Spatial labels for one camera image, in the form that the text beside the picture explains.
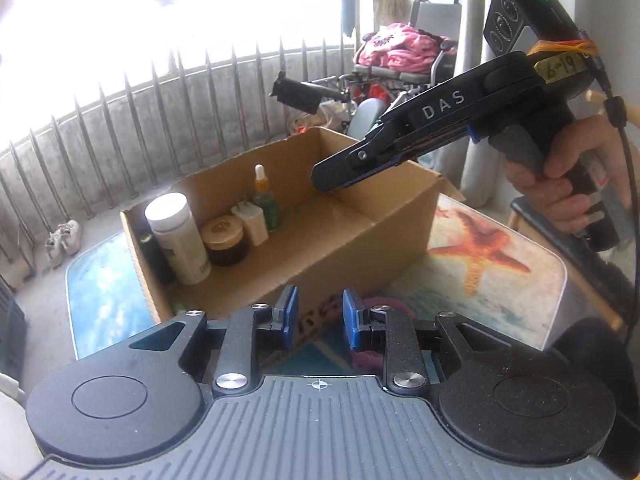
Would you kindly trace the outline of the person's right hand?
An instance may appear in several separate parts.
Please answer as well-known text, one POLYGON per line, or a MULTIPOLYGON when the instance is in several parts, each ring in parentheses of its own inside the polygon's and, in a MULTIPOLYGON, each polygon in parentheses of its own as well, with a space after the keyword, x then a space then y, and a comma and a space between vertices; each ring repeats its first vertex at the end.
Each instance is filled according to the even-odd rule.
POLYGON ((615 186, 626 209, 631 208, 629 174, 620 134, 604 115, 579 119, 554 137, 540 179, 524 165, 508 160, 504 173, 508 181, 552 226, 565 234, 577 233, 596 221, 589 209, 596 203, 593 194, 572 190, 565 174, 582 153, 594 151, 615 186))

